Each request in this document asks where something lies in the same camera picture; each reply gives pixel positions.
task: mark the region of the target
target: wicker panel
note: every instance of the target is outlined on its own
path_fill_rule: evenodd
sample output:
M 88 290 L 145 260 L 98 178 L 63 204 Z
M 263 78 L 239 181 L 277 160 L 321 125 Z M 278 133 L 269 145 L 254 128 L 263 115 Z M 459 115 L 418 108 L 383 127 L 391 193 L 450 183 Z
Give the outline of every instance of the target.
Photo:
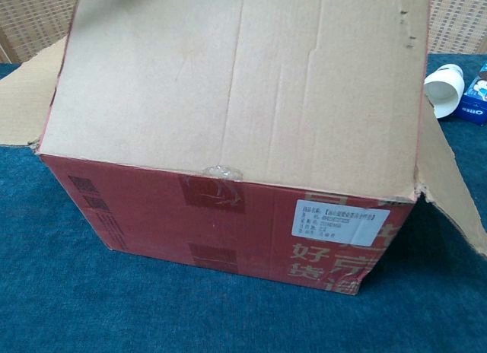
M 431 0 L 431 52 L 473 53 L 487 35 L 487 0 Z
M 0 0 L 0 45 L 11 62 L 30 59 L 62 38 L 76 0 Z
M 23 62 L 66 34 L 76 0 L 0 0 L 0 61 Z M 431 52 L 486 50 L 487 0 L 431 0 Z

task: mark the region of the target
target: white cup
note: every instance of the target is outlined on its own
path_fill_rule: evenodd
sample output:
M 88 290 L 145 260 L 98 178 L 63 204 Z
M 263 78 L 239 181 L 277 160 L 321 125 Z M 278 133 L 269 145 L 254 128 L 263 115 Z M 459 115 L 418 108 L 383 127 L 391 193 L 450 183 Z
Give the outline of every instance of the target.
M 426 77 L 424 89 L 437 119 L 452 114 L 465 89 L 462 68 L 455 64 L 442 65 Z

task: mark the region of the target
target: blue carpet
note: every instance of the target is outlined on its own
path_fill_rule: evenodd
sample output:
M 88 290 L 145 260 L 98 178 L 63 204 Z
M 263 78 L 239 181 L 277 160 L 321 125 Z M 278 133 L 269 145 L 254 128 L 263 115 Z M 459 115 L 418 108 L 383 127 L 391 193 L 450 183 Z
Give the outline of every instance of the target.
M 16 68 L 18 68 L 19 64 L 2 64 L 0 63 L 0 79 L 6 77 L 10 73 L 12 73 Z
M 487 128 L 441 125 L 487 224 Z M 349 297 L 110 252 L 30 149 L 0 174 L 2 352 L 487 351 L 487 262 L 424 202 Z

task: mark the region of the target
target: open cardboard box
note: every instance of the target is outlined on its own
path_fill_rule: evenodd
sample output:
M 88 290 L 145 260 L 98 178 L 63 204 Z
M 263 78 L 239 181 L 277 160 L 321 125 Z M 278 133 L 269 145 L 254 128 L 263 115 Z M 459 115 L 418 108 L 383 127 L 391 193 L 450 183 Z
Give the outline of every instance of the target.
M 427 27 L 428 0 L 80 0 L 0 81 L 2 141 L 52 99 L 37 153 L 110 249 L 355 294 L 421 194 L 487 253 Z

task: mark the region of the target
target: cardboard flap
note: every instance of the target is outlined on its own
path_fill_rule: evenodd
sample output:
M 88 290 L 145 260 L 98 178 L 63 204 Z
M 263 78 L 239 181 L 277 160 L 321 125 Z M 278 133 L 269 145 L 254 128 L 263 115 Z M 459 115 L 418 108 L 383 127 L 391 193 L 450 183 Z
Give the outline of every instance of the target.
M 411 200 L 427 27 L 428 0 L 80 0 L 39 152 Z
M 62 39 L 0 81 L 0 145 L 29 145 L 40 137 L 64 47 Z
M 433 108 L 423 100 L 417 169 L 417 190 L 445 214 L 478 253 L 487 256 L 487 234 L 479 212 L 458 170 Z

